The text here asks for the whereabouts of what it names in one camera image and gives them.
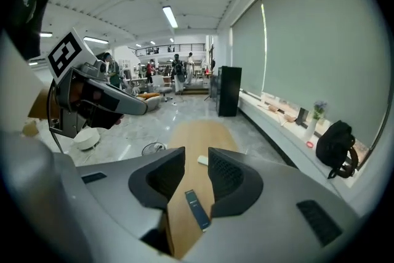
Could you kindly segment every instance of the black speaker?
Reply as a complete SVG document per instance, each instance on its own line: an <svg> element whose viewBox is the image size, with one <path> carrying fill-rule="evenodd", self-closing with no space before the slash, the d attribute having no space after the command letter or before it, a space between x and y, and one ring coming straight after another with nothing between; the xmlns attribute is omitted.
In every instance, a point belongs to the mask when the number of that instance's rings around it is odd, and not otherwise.
<svg viewBox="0 0 394 263"><path fill-rule="evenodd" d="M236 116L242 68L222 66L217 74L216 111L219 116Z"/></svg>

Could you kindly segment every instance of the small potted plant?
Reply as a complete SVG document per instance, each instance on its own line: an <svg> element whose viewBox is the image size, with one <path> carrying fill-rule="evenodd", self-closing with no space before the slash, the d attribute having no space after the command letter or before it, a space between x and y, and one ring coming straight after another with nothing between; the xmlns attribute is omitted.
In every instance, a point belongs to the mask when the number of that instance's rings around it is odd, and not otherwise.
<svg viewBox="0 0 394 263"><path fill-rule="evenodd" d="M315 132L318 120L324 117L324 111L326 110L326 107L327 102L325 101L316 101L313 105L313 117L308 125L307 130L305 131L304 137L302 138L305 142L310 140L313 133Z"/></svg>

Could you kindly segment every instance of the white pants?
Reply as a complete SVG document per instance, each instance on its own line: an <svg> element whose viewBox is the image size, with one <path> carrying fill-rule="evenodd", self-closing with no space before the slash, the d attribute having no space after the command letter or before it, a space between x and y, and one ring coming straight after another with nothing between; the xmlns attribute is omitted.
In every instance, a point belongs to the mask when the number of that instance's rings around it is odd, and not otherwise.
<svg viewBox="0 0 394 263"><path fill-rule="evenodd" d="M177 75L175 75L174 76L174 81L175 81L175 92L179 92L179 91L183 91L183 83L181 83L179 80L178 80L178 76Z"/></svg>
<svg viewBox="0 0 394 263"><path fill-rule="evenodd" d="M186 83L190 84L191 83L191 79L193 77L193 66L188 65L187 68L186 68L186 72L187 72Z"/></svg>

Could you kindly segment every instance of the white vase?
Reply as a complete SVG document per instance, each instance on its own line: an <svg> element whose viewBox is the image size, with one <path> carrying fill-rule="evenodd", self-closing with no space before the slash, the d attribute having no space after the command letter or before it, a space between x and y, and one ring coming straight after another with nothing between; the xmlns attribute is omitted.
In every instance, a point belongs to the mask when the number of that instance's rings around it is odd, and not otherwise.
<svg viewBox="0 0 394 263"><path fill-rule="evenodd" d="M313 133L315 132L316 129L316 124L318 123L318 120L316 118L312 118L312 120L310 121L307 130L305 131L304 136L302 137L302 140L304 142L307 142L310 140L310 138L312 137Z"/></svg>

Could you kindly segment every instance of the roller shade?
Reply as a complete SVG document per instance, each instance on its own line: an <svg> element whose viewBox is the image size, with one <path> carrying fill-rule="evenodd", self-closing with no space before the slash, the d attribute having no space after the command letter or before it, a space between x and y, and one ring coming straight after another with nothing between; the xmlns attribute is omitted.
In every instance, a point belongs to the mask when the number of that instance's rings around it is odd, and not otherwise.
<svg viewBox="0 0 394 263"><path fill-rule="evenodd" d="M367 146L388 105L390 47L375 0L262 0L267 26L264 91L341 119Z"/></svg>
<svg viewBox="0 0 394 263"><path fill-rule="evenodd" d="M256 1L233 25L233 66L242 68L241 88L261 95L264 73L264 27Z"/></svg>

